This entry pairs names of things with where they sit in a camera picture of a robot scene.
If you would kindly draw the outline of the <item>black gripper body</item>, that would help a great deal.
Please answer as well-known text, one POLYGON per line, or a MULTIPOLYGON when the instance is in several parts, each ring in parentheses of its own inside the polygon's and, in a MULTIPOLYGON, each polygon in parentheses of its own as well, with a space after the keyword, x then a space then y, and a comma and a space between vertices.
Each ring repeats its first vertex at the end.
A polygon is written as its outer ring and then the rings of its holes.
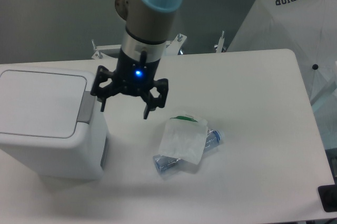
POLYGON ((148 62, 147 58, 148 54, 145 51, 142 51, 140 59, 136 60, 121 50, 113 76, 114 86, 120 88, 126 95, 148 94, 157 84, 154 78, 160 60, 148 62))

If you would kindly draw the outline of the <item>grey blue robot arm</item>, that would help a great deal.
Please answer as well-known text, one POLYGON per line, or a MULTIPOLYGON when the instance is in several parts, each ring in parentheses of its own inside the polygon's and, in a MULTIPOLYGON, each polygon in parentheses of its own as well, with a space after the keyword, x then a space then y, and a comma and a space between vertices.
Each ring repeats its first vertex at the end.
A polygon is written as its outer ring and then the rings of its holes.
POLYGON ((115 0, 115 10, 125 21, 116 69, 97 68, 91 95, 105 104, 117 94, 139 96, 144 115, 163 108, 169 91, 167 79, 155 79, 176 11, 183 0, 115 0))

